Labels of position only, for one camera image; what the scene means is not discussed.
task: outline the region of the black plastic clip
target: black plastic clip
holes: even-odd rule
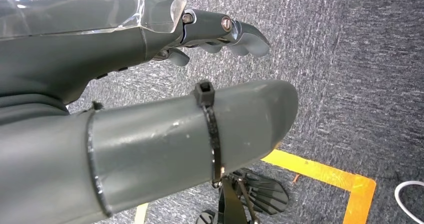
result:
[[[212,186],[218,188],[225,168],[221,162],[221,142],[218,132],[217,119],[213,109],[215,101],[215,90],[211,82],[202,80],[195,85],[194,96],[197,105],[202,108],[206,119],[209,142],[212,147]]]

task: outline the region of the clear plastic film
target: clear plastic film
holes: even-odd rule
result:
[[[0,0],[0,39],[140,27],[174,32],[186,0]]]

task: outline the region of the black stand base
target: black stand base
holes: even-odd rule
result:
[[[259,224],[255,211],[268,215],[281,213],[288,201],[280,183],[248,169],[240,169],[222,178],[218,211],[202,212],[196,224]],[[249,222],[243,206],[249,210]]]

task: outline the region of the gray robotic arm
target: gray robotic arm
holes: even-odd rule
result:
[[[89,224],[212,179],[209,127],[192,94],[72,115],[65,106],[109,72],[151,59],[186,65],[178,47],[264,55],[269,44],[256,28],[224,14],[183,11],[181,0],[154,0],[161,5],[139,12],[144,19],[101,28],[89,22],[99,19],[94,14],[71,22],[82,18],[71,11],[86,14],[81,3],[108,1],[109,10],[133,3],[37,0],[52,3],[31,11],[29,0],[12,1],[0,0],[1,223]],[[38,13],[60,25],[43,26]],[[297,101],[293,86],[279,80],[217,90],[224,172],[271,152],[293,124]]]

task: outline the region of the carpet floor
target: carpet floor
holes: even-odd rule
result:
[[[297,120],[280,150],[377,182],[369,224],[412,224],[394,199],[402,181],[424,179],[424,0],[188,0],[188,7],[227,13],[268,37],[262,58],[224,49],[187,49],[187,67],[149,62],[92,81],[72,112],[91,101],[106,108],[187,94],[208,78],[217,87],[258,79],[291,82],[299,93]],[[263,162],[251,166],[279,180],[290,203],[262,224],[341,224],[349,193]],[[149,205],[147,224],[194,224],[216,210],[208,184]],[[409,187],[405,205],[424,219],[424,189]],[[132,224],[135,210],[103,224]]]

